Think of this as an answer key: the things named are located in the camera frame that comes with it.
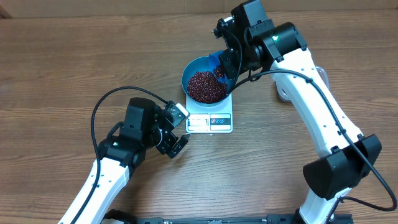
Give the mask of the blue plastic measuring scoop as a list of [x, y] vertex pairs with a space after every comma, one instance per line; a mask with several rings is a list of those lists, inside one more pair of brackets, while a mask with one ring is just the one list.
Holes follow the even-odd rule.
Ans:
[[229, 90], [233, 85], [233, 80], [227, 78], [226, 74], [221, 68], [221, 62], [219, 60], [219, 56], [223, 53], [222, 50], [209, 54], [208, 56], [208, 66], [212, 74], [216, 77], [216, 79], [226, 84], [227, 89]]

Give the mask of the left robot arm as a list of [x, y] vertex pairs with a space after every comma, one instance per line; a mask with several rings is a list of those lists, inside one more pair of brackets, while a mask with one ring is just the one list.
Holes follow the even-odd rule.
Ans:
[[61, 218], [60, 223], [137, 223], [137, 218], [110, 205], [143, 163], [146, 152], [156, 148], [174, 158], [189, 136], [178, 138], [172, 130], [189, 112], [169, 101], [161, 108], [146, 98], [131, 98], [124, 121], [117, 123], [98, 146], [99, 158]]

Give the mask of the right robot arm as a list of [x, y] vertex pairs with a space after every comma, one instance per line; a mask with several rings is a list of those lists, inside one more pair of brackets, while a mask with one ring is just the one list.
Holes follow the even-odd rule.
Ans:
[[318, 159], [303, 167], [310, 188], [294, 223], [336, 223], [339, 203], [362, 178], [374, 172], [381, 152], [375, 135], [364, 136], [346, 117], [318, 73], [307, 42], [291, 22], [275, 26], [260, 1], [246, 1], [220, 19], [214, 35], [226, 50], [219, 56], [226, 76], [240, 86], [239, 76], [270, 75], [309, 130]]

